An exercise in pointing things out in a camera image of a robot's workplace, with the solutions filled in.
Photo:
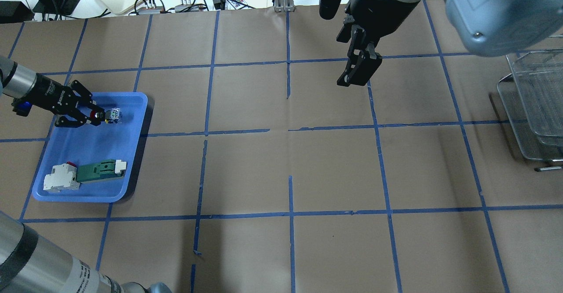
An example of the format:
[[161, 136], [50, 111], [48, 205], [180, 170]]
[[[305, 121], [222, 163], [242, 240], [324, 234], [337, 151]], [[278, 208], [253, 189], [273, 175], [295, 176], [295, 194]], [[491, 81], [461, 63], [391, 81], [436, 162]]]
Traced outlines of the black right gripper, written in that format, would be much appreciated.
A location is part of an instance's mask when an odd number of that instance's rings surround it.
[[382, 64], [375, 48], [384, 36], [397, 30], [421, 0], [350, 0], [348, 15], [336, 40], [348, 43], [347, 63], [338, 86], [365, 86]]

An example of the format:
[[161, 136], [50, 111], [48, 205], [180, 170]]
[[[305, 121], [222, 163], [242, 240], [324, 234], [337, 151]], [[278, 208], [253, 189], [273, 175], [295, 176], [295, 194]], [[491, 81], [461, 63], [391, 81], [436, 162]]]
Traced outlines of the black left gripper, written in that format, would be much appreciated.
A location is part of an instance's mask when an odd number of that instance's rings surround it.
[[[54, 115], [55, 127], [79, 128], [85, 125], [99, 126], [105, 120], [104, 109], [94, 109], [93, 94], [78, 80], [64, 86], [55, 80], [36, 75], [34, 105]], [[84, 114], [78, 107], [92, 109]]]

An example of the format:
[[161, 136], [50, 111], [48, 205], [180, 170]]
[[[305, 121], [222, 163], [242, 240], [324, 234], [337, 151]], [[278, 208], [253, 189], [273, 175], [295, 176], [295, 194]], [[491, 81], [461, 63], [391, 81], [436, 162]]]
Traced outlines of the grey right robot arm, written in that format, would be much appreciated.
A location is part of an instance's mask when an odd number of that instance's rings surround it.
[[[376, 47], [394, 33], [422, 0], [349, 0], [336, 40], [348, 43], [347, 64], [336, 84], [364, 86], [378, 70]], [[562, 27], [563, 0], [444, 0], [464, 48], [496, 57], [539, 43]], [[319, 14], [336, 16], [340, 0], [320, 0]]]

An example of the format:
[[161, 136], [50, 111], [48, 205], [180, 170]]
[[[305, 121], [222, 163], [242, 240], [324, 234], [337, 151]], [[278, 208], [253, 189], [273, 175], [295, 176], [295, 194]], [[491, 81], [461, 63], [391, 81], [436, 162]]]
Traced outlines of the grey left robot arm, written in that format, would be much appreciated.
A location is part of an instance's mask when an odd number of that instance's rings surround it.
[[32, 106], [36, 106], [55, 116], [55, 127], [98, 126], [106, 121], [106, 111], [79, 81], [64, 86], [4, 56], [0, 66], [2, 93], [13, 98], [12, 110], [17, 115], [27, 117]]

